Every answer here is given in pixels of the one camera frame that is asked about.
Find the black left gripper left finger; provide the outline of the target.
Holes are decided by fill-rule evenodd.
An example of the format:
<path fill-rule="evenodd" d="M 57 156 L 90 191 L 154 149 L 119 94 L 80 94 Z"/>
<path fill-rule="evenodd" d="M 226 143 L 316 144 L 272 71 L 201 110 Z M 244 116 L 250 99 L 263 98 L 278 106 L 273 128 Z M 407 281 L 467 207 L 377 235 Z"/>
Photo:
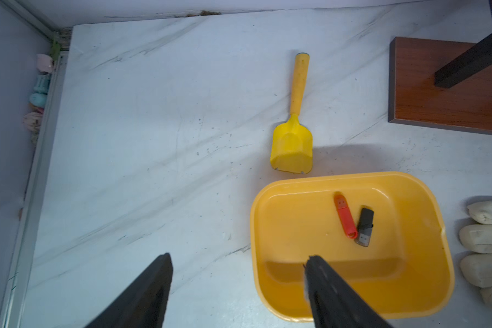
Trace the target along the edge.
<path fill-rule="evenodd" d="M 158 256 L 88 327 L 162 327 L 172 283 L 170 254 Z"/>

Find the black usb flash drive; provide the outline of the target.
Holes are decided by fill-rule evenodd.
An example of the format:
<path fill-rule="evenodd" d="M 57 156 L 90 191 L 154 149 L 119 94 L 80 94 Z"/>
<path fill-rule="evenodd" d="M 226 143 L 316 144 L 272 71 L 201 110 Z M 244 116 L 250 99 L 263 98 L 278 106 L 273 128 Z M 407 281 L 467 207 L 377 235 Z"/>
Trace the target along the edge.
<path fill-rule="evenodd" d="M 373 232 L 373 219 L 374 219 L 374 211 L 367 207 L 363 207 L 358 221 L 358 235 L 355 239 L 355 242 L 362 246 L 368 247 L 370 245 L 370 239 Z"/>

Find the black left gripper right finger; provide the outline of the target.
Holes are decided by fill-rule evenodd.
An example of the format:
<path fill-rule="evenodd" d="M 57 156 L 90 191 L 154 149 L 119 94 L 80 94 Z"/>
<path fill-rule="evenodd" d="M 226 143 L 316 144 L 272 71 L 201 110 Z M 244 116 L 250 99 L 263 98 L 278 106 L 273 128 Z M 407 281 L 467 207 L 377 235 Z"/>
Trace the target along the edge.
<path fill-rule="evenodd" d="M 320 256 L 304 265 L 305 295 L 315 327 L 390 327 Z"/>

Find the red usb flash drive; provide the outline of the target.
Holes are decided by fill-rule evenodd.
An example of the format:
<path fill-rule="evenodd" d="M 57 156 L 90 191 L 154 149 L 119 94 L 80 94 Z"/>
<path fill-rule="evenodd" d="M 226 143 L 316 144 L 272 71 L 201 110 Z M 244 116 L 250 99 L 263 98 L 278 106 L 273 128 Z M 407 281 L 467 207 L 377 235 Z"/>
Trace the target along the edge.
<path fill-rule="evenodd" d="M 358 230 L 355 226 L 346 198 L 343 194 L 336 193 L 333 199 L 345 235 L 349 239 L 356 239 L 358 237 Z"/>

